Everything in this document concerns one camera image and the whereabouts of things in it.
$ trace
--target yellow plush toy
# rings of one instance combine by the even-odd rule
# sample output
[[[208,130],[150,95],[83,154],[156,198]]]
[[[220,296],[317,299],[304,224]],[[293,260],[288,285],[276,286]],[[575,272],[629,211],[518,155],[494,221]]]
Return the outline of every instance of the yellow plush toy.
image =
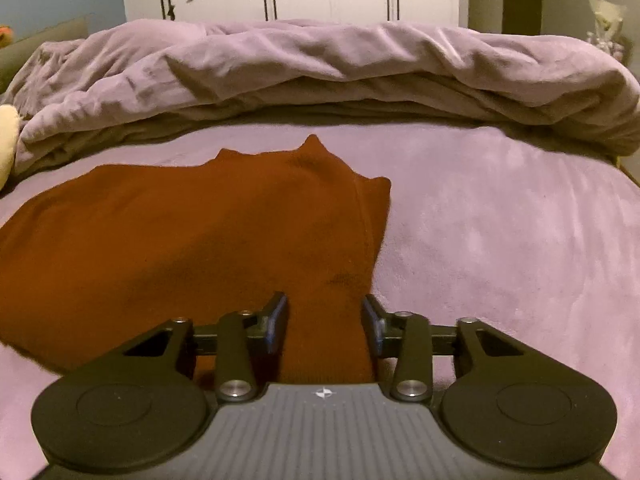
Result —
[[[14,165],[15,147],[20,132],[20,115],[11,105],[0,106],[0,189],[6,184]]]
[[[0,25],[0,48],[11,45],[14,41],[14,30],[9,25]]]

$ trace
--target white plush toy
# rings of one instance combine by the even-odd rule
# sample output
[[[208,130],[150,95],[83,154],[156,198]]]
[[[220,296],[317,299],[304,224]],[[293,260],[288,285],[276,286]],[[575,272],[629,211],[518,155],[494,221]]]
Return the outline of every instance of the white plush toy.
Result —
[[[20,114],[11,105],[0,106],[0,190],[14,165],[15,147],[20,133]]]

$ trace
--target pink blanket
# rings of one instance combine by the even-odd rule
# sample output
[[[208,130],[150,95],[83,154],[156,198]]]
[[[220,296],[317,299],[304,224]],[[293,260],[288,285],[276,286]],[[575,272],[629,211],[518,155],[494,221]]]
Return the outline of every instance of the pink blanket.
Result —
[[[4,102],[26,122],[14,175],[124,141],[192,130],[275,105],[549,124],[628,155],[640,86],[579,40],[386,22],[196,25],[143,20],[44,44]]]

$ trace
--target white crosshair logo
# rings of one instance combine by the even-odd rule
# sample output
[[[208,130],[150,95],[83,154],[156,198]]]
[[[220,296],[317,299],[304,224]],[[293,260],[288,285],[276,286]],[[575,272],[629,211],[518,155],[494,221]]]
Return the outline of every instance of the white crosshair logo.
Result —
[[[332,392],[329,388],[327,388],[326,386],[323,386],[322,388],[320,388],[319,390],[316,391],[316,395],[318,397],[320,397],[321,399],[328,399],[329,397],[331,397],[335,392]]]

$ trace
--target bed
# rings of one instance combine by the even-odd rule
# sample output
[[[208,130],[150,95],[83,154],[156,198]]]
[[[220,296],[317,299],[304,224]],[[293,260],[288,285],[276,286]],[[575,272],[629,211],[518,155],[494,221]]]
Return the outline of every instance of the bed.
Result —
[[[567,38],[404,23],[125,27],[87,40],[111,56],[100,77],[60,68],[66,100],[59,87],[38,100],[18,85],[5,95],[28,120],[14,180],[0,198],[0,225],[31,197],[99,166],[197,166],[222,148],[292,150],[315,134],[355,172],[392,182],[372,285],[381,302],[435,324],[479,317],[597,380],[618,407],[602,463],[620,479],[640,476],[640,189],[612,161],[640,142],[640,88],[622,66]],[[147,43],[123,40],[140,35]],[[220,38],[215,51],[205,48],[212,37]],[[42,81],[42,59],[73,59],[78,44],[52,44],[48,57],[32,57],[17,76],[20,88]],[[250,94],[239,99],[243,107],[230,88],[248,84],[252,69],[209,88],[216,106],[198,101],[202,80],[196,85],[186,65],[223,59],[216,74],[224,78],[245,66],[229,59],[255,60],[258,50],[269,62],[262,69],[277,68],[262,73],[262,83],[292,71],[283,84],[309,85],[295,96],[277,84],[241,89]],[[425,59],[430,66],[420,69]],[[162,64],[196,86],[172,94],[167,72],[154,71]],[[364,72],[358,78],[350,67]],[[323,76],[313,78],[314,70]],[[404,79],[417,72],[430,75]],[[129,89],[141,84],[136,74],[162,83],[174,101],[153,92],[137,101],[118,97],[123,81]],[[132,102],[141,108],[132,110]],[[46,464],[29,413],[56,376],[0,347],[2,480],[26,480]],[[446,364],[435,379],[441,388],[452,381]]]

